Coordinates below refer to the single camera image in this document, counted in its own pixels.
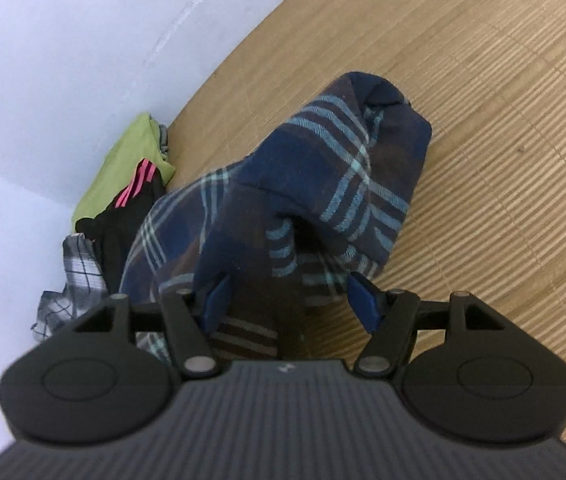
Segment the flannel shirt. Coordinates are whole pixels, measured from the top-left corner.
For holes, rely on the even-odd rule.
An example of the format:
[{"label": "flannel shirt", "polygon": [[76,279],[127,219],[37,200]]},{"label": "flannel shirt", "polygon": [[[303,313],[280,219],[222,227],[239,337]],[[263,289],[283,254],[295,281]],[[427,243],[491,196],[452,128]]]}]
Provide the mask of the flannel shirt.
[{"label": "flannel shirt", "polygon": [[63,292],[45,290],[41,294],[37,320],[30,328],[37,341],[48,338],[108,296],[92,242],[84,234],[63,240],[63,266],[66,271]]},{"label": "flannel shirt", "polygon": [[[142,303],[229,274],[232,302],[211,336],[218,356],[282,356],[307,308],[340,301],[348,272],[372,278],[387,262],[430,137],[385,79],[345,74],[244,160],[159,199],[120,292]],[[162,335],[137,342],[169,360]]]}]

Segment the wooden floor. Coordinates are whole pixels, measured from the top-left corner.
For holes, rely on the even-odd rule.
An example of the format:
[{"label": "wooden floor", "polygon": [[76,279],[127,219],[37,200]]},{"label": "wooden floor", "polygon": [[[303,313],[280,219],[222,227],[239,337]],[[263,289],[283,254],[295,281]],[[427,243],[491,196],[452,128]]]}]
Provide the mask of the wooden floor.
[{"label": "wooden floor", "polygon": [[[243,157],[349,70],[388,78],[434,129],[378,284],[471,290],[566,360],[566,0],[287,0],[170,127],[171,186]],[[341,306],[308,341],[352,359],[366,336]]]}]

